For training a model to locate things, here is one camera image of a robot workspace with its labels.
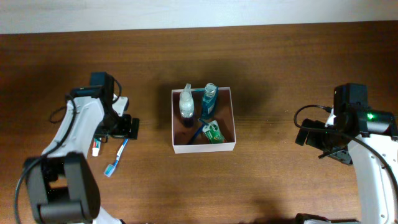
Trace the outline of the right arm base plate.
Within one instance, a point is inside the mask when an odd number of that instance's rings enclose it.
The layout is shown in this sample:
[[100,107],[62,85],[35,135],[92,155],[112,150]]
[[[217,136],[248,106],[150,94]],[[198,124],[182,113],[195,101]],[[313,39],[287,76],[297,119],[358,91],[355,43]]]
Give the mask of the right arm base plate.
[[361,224],[357,220],[329,220],[326,217],[307,213],[298,213],[294,219],[295,224]]

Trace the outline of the blue mouthwash bottle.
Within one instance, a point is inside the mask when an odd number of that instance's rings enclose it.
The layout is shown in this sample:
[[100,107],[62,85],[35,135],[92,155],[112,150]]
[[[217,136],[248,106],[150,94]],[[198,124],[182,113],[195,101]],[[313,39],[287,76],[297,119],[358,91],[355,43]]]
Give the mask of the blue mouthwash bottle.
[[204,95],[201,101],[201,118],[210,119],[215,112],[218,87],[208,83],[204,88]]

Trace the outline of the green Dettol soap pack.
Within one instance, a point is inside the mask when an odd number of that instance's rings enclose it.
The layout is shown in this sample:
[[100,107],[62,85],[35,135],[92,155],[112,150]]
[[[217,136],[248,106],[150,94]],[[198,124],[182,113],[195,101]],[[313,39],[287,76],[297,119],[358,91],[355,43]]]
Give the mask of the green Dettol soap pack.
[[207,137],[210,144],[226,143],[226,139],[223,136],[219,124],[216,120],[213,120],[204,125],[202,132]]

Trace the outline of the blue white toothbrush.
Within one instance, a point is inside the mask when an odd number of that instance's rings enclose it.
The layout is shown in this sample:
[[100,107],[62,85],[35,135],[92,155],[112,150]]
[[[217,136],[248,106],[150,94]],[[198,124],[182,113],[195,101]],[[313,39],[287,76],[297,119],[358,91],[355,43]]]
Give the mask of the blue white toothbrush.
[[121,155],[122,155],[122,153],[123,153],[123,150],[124,150],[124,148],[126,147],[126,145],[127,145],[128,142],[129,142],[128,139],[125,139],[125,140],[123,141],[123,143],[121,144],[121,147],[118,149],[118,152],[117,152],[117,154],[116,154],[115,162],[114,162],[113,164],[109,164],[109,165],[106,167],[106,169],[105,169],[105,171],[104,171],[104,175],[105,175],[106,177],[111,177],[112,174],[114,173],[114,171],[116,170],[116,167],[117,167],[117,165],[118,165],[118,163],[119,163],[119,161],[120,161],[120,158],[121,158]]

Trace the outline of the clear spray bottle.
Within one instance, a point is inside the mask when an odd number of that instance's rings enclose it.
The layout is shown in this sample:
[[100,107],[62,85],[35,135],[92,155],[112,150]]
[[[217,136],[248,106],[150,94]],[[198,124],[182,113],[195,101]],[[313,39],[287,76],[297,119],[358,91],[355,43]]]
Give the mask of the clear spray bottle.
[[190,83],[185,85],[185,88],[180,94],[179,109],[183,125],[186,128],[191,128],[194,124],[195,107]]

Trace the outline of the blue disposable razor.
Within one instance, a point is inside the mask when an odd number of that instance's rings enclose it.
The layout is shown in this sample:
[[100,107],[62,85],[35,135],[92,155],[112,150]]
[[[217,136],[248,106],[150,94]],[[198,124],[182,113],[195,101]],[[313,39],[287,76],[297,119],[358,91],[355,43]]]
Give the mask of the blue disposable razor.
[[196,140],[196,138],[199,136],[199,134],[202,132],[203,128],[207,125],[207,122],[202,119],[199,118],[198,119],[199,122],[201,123],[201,126],[196,130],[195,134],[191,137],[191,139],[188,141],[188,145],[192,145],[194,143],[194,141]]

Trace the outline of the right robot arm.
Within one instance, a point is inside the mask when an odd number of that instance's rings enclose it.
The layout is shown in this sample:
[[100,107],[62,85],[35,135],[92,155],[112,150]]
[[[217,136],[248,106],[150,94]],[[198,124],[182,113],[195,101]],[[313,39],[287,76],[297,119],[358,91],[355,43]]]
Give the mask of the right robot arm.
[[333,106],[322,106],[326,122],[295,122],[296,144],[322,151],[353,166],[361,203],[361,223],[397,223],[397,125],[391,112],[372,109],[366,85],[347,83],[333,92]]

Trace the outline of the teal toothpaste tube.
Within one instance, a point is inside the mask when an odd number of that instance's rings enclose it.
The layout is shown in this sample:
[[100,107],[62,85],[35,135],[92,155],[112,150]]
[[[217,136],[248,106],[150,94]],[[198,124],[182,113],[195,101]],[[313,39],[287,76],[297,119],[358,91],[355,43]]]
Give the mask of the teal toothpaste tube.
[[100,138],[94,138],[93,139],[93,146],[92,146],[92,156],[93,157],[98,157],[100,149],[101,149],[101,139]]

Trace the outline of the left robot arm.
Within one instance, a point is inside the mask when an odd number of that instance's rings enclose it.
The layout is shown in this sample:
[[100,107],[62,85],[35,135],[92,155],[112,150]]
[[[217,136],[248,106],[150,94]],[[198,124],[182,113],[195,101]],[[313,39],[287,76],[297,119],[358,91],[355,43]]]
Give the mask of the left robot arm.
[[19,184],[26,184],[37,223],[122,223],[102,206],[86,157],[94,139],[137,139],[139,119],[126,113],[127,97],[106,72],[93,72],[88,86],[65,96],[65,116],[52,142],[26,159]]

